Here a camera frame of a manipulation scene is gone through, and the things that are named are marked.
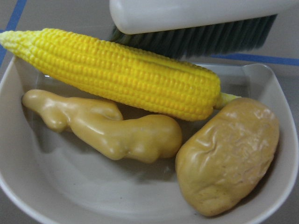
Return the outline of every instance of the bowl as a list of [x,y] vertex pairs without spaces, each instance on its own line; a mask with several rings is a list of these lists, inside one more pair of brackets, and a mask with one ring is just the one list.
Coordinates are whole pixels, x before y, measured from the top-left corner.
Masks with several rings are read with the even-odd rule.
[[[265,177],[232,210],[212,218],[182,197],[174,158],[152,164],[112,161],[70,132],[55,133],[21,104],[30,89],[96,98],[14,57],[0,84],[0,186],[24,212],[44,224],[257,224],[290,194],[298,171],[298,138],[289,105],[273,71],[262,64],[200,64],[221,78],[224,92],[251,97],[280,121],[280,139]],[[125,105],[125,118],[148,112]],[[184,140],[206,121],[179,121]]]

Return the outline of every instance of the ginger root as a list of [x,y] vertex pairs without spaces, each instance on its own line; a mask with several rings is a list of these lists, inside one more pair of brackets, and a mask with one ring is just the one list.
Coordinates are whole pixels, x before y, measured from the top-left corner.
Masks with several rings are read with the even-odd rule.
[[58,133],[70,129],[112,160],[131,158],[152,163],[175,156],[182,144],[181,128],[173,118],[152,114],[123,120],[113,101],[30,90],[22,103],[39,114],[48,128]]

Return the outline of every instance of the plastic corn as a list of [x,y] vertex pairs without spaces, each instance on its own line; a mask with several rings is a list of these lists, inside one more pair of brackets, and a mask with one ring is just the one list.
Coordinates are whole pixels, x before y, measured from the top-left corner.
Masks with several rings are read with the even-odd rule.
[[0,44],[55,79],[151,112],[194,121],[223,105],[215,73],[144,50],[50,28],[6,31]]

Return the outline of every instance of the toy vegetable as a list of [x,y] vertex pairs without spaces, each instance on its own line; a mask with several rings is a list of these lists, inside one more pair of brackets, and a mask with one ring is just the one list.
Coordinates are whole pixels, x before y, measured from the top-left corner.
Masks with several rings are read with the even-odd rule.
[[212,71],[59,29],[6,31],[0,44],[41,72],[94,95],[185,120],[206,119],[235,96]]
[[205,216],[231,209],[266,173],[278,138],[278,119],[269,108],[249,98],[233,100],[177,154],[184,198]]
[[30,90],[22,103],[38,113],[53,131],[69,128],[112,160],[131,158],[152,163],[157,158],[175,156],[182,143],[181,128],[173,118],[153,114],[123,120],[112,101],[64,98]]

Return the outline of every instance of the potato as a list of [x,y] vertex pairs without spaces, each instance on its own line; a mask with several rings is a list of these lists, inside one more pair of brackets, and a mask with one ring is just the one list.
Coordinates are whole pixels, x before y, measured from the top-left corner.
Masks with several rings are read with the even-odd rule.
[[233,100],[177,154],[185,200],[205,216],[231,209],[266,173],[278,138],[278,119],[268,107],[249,98]]

